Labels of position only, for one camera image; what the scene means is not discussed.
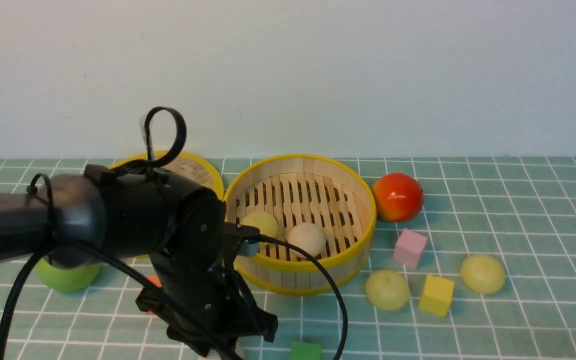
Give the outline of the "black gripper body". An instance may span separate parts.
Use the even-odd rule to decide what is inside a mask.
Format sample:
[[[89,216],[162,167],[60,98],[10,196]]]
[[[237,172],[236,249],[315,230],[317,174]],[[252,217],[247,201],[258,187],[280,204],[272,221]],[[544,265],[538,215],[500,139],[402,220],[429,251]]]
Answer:
[[[258,306],[249,286],[231,265],[223,267],[220,262],[213,262],[206,268],[193,268],[188,261],[160,253],[152,253],[150,261],[162,291],[231,351],[236,350],[243,337],[275,341],[278,316]],[[227,357],[151,290],[143,288],[135,304],[140,312],[152,313],[167,325],[170,340],[186,344],[201,357]]]

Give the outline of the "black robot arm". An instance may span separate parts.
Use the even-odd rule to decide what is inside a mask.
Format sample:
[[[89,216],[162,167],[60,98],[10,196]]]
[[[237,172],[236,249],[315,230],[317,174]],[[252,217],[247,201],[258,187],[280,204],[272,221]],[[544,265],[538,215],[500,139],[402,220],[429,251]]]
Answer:
[[[100,263],[79,244],[119,260],[147,255],[183,314],[146,288],[135,303],[167,325],[170,340],[208,355],[215,346],[201,324],[231,350],[241,337],[274,342],[277,315],[258,306],[234,269],[242,248],[258,250],[261,233],[226,221],[226,203],[212,189],[168,170],[117,175],[94,164],[82,175],[57,174],[50,186],[0,193],[0,263],[46,246],[43,259],[58,269]]]

